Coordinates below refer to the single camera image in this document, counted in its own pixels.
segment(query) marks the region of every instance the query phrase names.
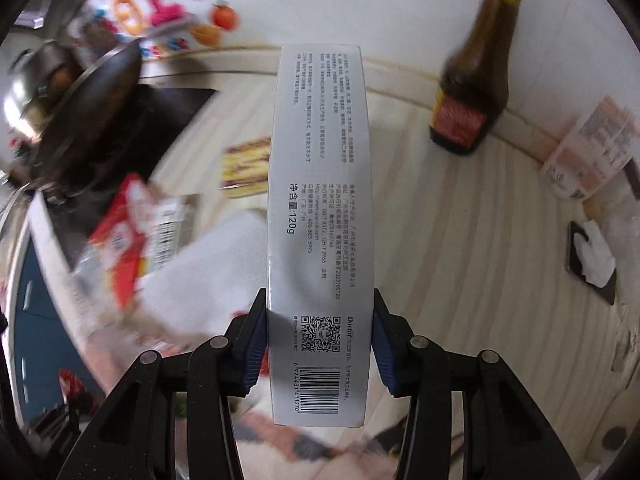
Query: frying pan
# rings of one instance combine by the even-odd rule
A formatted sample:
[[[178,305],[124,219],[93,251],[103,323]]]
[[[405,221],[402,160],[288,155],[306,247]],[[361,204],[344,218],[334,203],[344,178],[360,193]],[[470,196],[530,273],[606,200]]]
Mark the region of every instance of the frying pan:
[[[53,110],[38,149],[30,156],[31,178],[37,186],[62,184],[61,177],[82,162],[124,106],[140,79],[140,42],[190,25],[193,19],[187,14],[120,44],[73,83]]]

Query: white tissue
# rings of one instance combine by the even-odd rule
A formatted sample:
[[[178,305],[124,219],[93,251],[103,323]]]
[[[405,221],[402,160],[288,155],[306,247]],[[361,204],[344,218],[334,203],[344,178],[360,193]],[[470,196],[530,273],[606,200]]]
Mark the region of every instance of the white tissue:
[[[171,332],[223,334],[266,282],[266,218],[242,210],[153,273],[141,291],[142,307]]]
[[[602,288],[607,285],[616,269],[616,259],[611,254],[609,245],[594,220],[585,222],[582,227],[589,241],[585,240],[581,234],[574,233],[575,251],[582,264],[582,275],[588,283]]]

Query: snack package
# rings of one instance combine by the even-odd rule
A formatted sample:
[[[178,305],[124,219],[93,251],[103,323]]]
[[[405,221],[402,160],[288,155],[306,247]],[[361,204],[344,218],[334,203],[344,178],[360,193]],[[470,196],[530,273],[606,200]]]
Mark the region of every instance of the snack package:
[[[231,146],[222,155],[220,189],[229,198],[267,192],[271,137]]]
[[[58,381],[63,402],[80,415],[94,415],[100,407],[86,389],[82,379],[69,370],[58,370]]]
[[[116,306],[132,304],[140,257],[152,229],[156,201],[135,173],[126,176],[107,214],[89,237],[97,249]]]
[[[143,250],[140,277],[136,288],[171,260],[193,237],[197,195],[161,198],[154,208],[150,235]]]
[[[611,180],[640,152],[635,117],[609,96],[582,126],[564,136],[540,170],[560,198],[584,200]]]

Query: red bottle label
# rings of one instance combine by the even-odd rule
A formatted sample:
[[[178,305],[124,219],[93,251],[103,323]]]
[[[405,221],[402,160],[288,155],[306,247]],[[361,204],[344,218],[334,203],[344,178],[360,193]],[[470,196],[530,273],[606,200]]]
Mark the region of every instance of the red bottle label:
[[[478,138],[486,114],[457,101],[438,90],[431,127],[441,136],[465,148]]]

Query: white wall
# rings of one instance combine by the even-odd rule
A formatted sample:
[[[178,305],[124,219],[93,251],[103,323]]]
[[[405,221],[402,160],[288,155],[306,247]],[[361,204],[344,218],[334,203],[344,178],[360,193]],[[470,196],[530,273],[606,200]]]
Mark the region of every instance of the white wall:
[[[108,13],[112,1],[92,0]],[[146,0],[135,1],[151,12]],[[167,0],[203,22],[215,1]],[[226,1],[241,25],[223,35],[222,46],[354,43],[366,57],[438,76],[480,0]],[[523,0],[510,58],[511,110],[560,138],[604,94],[640,115],[640,54],[608,3]]]

